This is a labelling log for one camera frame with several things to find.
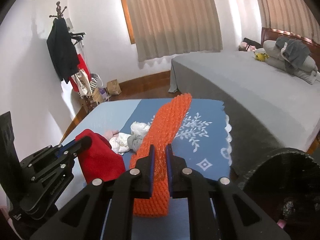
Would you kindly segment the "red cloth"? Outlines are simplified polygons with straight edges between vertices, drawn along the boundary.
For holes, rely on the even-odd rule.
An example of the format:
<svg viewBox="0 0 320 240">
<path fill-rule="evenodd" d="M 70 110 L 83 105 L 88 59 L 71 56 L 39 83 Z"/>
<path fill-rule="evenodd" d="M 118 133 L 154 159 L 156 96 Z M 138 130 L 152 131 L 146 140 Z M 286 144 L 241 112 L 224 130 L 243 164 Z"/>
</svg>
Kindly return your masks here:
<svg viewBox="0 0 320 240">
<path fill-rule="evenodd" d="M 126 171 L 122 156 L 112 150 L 105 137 L 85 129 L 75 140 L 79 141 L 84 137 L 89 137 L 92 141 L 91 145 L 78 155 L 86 183 L 89 184 L 96 178 L 102 181 L 115 180 Z"/>
</svg>

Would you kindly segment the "pink sock roll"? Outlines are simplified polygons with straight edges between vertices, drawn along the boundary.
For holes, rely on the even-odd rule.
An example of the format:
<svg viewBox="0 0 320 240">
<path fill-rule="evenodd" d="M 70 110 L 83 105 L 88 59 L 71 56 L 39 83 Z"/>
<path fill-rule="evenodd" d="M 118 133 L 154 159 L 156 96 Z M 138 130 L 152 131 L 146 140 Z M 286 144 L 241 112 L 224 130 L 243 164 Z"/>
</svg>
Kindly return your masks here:
<svg viewBox="0 0 320 240">
<path fill-rule="evenodd" d="M 104 133 L 104 137 L 106 138 L 107 141 L 110 141 L 114 137 L 119 136 L 119 131 L 118 130 L 107 130 Z"/>
</svg>

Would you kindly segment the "white tissue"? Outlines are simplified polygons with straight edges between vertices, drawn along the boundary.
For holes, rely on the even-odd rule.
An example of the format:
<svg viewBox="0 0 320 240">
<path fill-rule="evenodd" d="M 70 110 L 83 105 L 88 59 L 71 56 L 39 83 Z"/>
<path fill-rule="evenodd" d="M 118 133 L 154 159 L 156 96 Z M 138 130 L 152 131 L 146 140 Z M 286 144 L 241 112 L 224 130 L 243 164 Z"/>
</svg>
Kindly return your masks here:
<svg viewBox="0 0 320 240">
<path fill-rule="evenodd" d="M 112 151 L 119 155 L 123 155 L 124 153 L 129 152 L 130 148 L 128 146 L 127 140 L 130 136 L 130 134 L 120 132 L 116 137 L 112 137 L 109 140 Z"/>
</svg>

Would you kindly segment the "grey sock bundle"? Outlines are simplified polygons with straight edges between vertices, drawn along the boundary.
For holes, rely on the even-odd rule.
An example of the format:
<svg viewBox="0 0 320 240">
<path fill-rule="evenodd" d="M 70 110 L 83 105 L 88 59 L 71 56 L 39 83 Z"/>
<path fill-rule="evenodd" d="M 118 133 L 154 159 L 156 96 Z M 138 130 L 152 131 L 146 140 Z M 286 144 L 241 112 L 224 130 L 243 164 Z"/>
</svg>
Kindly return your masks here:
<svg viewBox="0 0 320 240">
<path fill-rule="evenodd" d="M 133 134 L 128 137 L 127 145 L 130 150 L 137 152 L 143 142 L 144 137 L 142 135 Z"/>
</svg>

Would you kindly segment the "orange foam net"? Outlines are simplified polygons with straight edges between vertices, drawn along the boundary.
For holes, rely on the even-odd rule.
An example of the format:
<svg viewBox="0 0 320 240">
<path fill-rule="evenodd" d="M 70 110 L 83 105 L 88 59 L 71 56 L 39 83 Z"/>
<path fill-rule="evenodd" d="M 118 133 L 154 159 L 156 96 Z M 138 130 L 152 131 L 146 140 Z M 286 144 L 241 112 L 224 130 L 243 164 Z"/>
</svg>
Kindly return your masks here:
<svg viewBox="0 0 320 240">
<path fill-rule="evenodd" d="M 170 194 L 165 148 L 172 143 L 190 108 L 191 101 L 191 94 L 185 93 L 164 104 L 156 113 L 137 153 L 131 157 L 130 167 L 133 168 L 139 159 L 148 155 L 151 145 L 155 147 L 152 196 L 150 199 L 135 199 L 133 214 L 137 217 L 156 218 L 166 216 L 169 213 Z"/>
</svg>

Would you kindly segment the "black lined trash bin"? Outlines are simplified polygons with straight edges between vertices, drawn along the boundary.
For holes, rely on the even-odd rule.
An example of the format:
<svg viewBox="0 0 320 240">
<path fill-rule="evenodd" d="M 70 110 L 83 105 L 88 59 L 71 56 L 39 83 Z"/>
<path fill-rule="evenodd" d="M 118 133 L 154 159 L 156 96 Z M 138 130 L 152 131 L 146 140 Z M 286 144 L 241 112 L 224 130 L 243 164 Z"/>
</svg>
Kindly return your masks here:
<svg viewBox="0 0 320 240">
<path fill-rule="evenodd" d="M 312 156 L 274 150 L 236 183 L 291 239 L 319 239 L 319 163 Z"/>
</svg>

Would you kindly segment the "wooden coat rack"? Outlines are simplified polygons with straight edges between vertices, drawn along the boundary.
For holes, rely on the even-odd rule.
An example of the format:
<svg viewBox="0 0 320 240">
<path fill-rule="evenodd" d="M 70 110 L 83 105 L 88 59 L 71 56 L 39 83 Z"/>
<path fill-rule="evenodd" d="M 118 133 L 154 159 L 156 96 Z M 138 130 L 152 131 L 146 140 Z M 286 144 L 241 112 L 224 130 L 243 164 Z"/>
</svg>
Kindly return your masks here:
<svg viewBox="0 0 320 240">
<path fill-rule="evenodd" d="M 83 40 L 86 35 L 72 32 L 73 27 L 64 18 L 67 7 L 56 3 L 56 14 L 49 15 L 53 19 L 52 29 L 47 38 L 47 48 L 53 67 L 60 81 L 70 83 L 78 93 L 81 104 L 87 113 L 98 104 L 93 99 L 97 85 L 83 55 Z"/>
</svg>

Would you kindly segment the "canvas tote bag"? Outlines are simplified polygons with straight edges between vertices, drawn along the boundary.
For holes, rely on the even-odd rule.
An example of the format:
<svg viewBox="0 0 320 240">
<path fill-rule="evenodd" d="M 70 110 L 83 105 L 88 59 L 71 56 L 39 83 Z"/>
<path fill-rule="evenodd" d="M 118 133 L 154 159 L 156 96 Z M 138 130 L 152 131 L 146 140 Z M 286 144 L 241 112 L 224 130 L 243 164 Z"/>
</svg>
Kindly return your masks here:
<svg viewBox="0 0 320 240">
<path fill-rule="evenodd" d="M 79 70 L 76 74 L 71 76 L 71 81 L 75 85 L 74 89 L 83 98 L 84 96 L 91 96 L 90 81 L 88 75 L 84 70 Z"/>
</svg>

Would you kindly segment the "brown paper bag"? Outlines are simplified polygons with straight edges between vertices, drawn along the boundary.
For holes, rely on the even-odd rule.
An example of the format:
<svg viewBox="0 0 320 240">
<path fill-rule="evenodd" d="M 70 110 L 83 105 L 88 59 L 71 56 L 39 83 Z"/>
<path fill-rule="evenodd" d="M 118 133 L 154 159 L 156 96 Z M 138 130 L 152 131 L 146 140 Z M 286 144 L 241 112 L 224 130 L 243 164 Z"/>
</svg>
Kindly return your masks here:
<svg viewBox="0 0 320 240">
<path fill-rule="evenodd" d="M 108 81 L 106 89 L 110 95 L 121 94 L 121 88 L 117 79 Z"/>
</svg>

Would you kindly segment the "red hanging bag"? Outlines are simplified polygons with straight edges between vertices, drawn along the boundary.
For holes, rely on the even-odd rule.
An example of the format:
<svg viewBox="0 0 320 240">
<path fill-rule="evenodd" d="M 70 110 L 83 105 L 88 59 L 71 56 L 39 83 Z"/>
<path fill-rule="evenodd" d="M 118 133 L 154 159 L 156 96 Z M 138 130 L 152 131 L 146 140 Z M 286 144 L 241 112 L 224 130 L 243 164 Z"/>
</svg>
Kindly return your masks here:
<svg viewBox="0 0 320 240">
<path fill-rule="evenodd" d="M 80 94 L 80 96 L 91 96 L 91 73 L 81 54 L 78 54 L 78 72 L 69 78 L 73 90 Z"/>
</svg>

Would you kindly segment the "black hanging coat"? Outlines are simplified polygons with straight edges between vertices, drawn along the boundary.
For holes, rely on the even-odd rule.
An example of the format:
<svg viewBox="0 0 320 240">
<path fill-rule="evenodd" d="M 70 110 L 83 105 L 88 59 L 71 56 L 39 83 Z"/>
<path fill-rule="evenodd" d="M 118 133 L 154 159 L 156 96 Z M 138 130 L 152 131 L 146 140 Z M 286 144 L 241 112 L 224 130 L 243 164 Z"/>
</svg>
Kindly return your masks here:
<svg viewBox="0 0 320 240">
<path fill-rule="evenodd" d="M 47 47 L 60 81 L 69 83 L 69 78 L 78 72 L 79 60 L 64 18 L 53 20 Z"/>
</svg>

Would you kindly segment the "left beige curtain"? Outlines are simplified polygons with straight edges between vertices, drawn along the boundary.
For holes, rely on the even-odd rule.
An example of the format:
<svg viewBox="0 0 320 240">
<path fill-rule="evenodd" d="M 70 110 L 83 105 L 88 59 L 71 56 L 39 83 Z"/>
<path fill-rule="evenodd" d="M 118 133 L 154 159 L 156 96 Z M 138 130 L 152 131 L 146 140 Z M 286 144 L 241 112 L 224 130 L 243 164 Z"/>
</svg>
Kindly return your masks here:
<svg viewBox="0 0 320 240">
<path fill-rule="evenodd" d="M 223 49 L 214 0 L 126 0 L 140 62 Z"/>
</svg>

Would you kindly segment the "yellow plush toy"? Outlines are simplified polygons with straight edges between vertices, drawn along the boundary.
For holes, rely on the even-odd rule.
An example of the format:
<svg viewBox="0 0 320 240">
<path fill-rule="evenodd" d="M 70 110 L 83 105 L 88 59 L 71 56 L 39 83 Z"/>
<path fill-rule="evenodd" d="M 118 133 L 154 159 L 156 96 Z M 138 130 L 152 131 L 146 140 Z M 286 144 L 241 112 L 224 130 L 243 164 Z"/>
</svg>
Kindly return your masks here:
<svg viewBox="0 0 320 240">
<path fill-rule="evenodd" d="M 266 53 L 257 53 L 257 52 L 254 52 L 254 58 L 255 60 L 257 61 L 260 61 L 260 62 L 265 62 L 269 56 L 266 54 Z"/>
</svg>

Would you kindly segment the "pink items by bed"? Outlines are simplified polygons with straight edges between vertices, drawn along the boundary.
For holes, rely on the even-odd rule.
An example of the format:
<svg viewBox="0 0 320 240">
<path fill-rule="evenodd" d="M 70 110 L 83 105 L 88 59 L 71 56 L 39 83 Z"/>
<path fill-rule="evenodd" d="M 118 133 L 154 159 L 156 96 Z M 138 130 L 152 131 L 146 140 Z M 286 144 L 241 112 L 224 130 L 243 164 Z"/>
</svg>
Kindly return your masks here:
<svg viewBox="0 0 320 240">
<path fill-rule="evenodd" d="M 262 48 L 263 46 L 255 42 L 253 40 L 250 40 L 248 38 L 244 38 L 243 41 L 238 46 L 238 51 L 255 51 L 257 49 Z"/>
</svg>

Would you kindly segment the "wooden headboard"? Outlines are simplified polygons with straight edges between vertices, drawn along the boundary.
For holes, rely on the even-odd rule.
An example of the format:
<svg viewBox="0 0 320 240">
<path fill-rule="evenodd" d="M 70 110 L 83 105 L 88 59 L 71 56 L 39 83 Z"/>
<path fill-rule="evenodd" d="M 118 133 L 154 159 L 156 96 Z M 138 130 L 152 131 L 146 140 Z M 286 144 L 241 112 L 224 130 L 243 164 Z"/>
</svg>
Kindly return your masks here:
<svg viewBox="0 0 320 240">
<path fill-rule="evenodd" d="M 315 60 L 316 57 L 319 57 L 319 44 L 315 41 L 302 37 L 300 35 L 294 34 L 289 31 L 277 30 L 272 28 L 262 27 L 261 30 L 261 44 L 263 44 L 266 40 L 276 40 L 278 37 L 288 37 L 296 40 L 301 40 L 309 49 L 310 55 Z"/>
</svg>

